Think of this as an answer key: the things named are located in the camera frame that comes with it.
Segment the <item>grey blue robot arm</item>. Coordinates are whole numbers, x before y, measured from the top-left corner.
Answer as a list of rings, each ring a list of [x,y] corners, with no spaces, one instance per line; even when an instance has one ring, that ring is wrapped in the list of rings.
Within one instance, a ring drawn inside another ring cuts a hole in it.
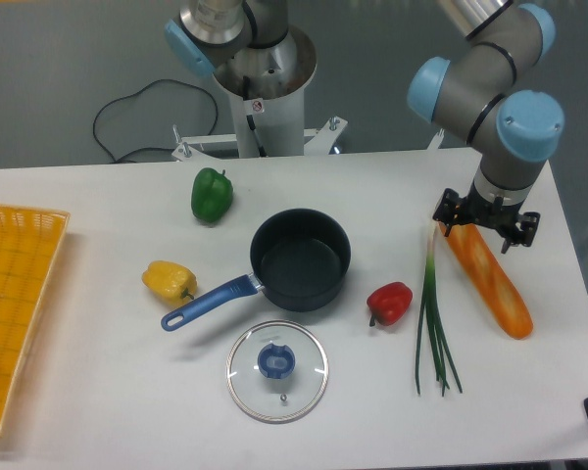
[[[564,129],[550,95],[516,90],[517,79],[551,48],[547,11],[512,1],[444,1],[441,8],[469,43],[458,62],[426,61],[407,102],[422,119],[461,138],[481,156],[465,196],[446,190],[434,219],[448,232],[476,224],[506,247],[530,246],[540,216],[526,200]],[[336,135],[304,135],[304,91],[317,69],[314,44],[288,20],[283,1],[191,1],[168,21],[165,38],[194,74],[227,94],[243,158],[315,155]]]

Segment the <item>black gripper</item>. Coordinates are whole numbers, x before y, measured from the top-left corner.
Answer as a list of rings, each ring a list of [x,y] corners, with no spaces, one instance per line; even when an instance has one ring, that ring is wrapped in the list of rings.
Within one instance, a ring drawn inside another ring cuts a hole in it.
[[[476,224],[496,230],[504,240],[501,253],[505,254],[510,247],[531,247],[539,227],[540,213],[520,214],[520,208],[521,204],[504,205],[502,198],[486,201],[478,193],[469,193],[463,198],[455,190],[446,188],[432,218],[443,225],[445,237],[456,225]]]

